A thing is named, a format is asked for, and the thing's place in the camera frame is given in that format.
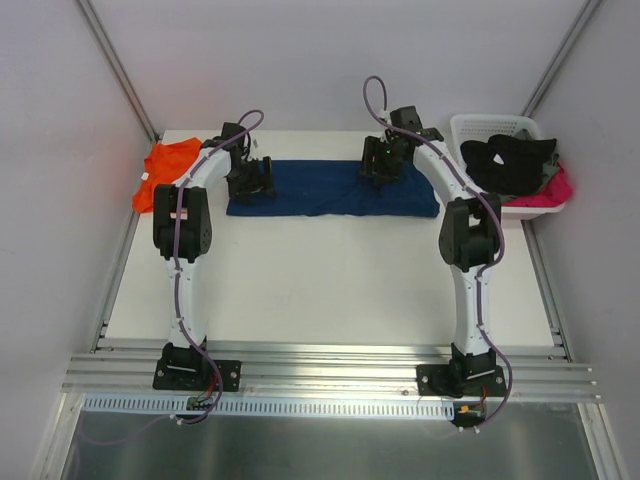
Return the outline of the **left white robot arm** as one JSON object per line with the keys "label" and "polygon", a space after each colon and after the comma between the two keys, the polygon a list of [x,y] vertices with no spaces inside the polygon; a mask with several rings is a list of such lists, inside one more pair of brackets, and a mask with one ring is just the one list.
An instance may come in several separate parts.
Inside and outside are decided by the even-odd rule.
{"label": "left white robot arm", "polygon": [[250,133],[240,123],[224,123],[182,176],[154,189],[153,243],[172,286],[171,327],[156,366],[156,390],[195,391],[220,382],[205,356],[209,321],[200,281],[213,241],[208,190],[226,181],[229,199],[241,205],[256,194],[276,196],[271,158],[250,156]]}

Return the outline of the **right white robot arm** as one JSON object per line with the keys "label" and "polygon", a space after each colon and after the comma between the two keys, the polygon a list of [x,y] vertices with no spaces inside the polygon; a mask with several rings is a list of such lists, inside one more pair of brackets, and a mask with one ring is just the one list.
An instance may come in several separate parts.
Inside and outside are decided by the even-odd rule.
{"label": "right white robot arm", "polygon": [[427,374],[427,386],[439,395],[461,398],[497,372],[486,314],[489,269],[503,253],[501,203],[473,186],[446,153],[443,137],[422,127],[415,107],[381,110],[373,117],[385,130],[365,140],[364,176],[390,183],[411,164],[445,207],[438,248],[454,282],[456,329],[451,359]]}

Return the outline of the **navy blue t-shirt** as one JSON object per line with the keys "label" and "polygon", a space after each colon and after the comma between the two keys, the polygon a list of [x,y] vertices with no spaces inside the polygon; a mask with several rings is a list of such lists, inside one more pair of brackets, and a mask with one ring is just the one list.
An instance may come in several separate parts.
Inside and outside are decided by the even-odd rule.
{"label": "navy blue t-shirt", "polygon": [[433,219],[440,213],[434,189],[413,165],[403,166],[399,180],[376,186],[360,175],[358,161],[275,160],[275,197],[264,192],[248,204],[230,201],[232,217],[322,215],[399,216]]}

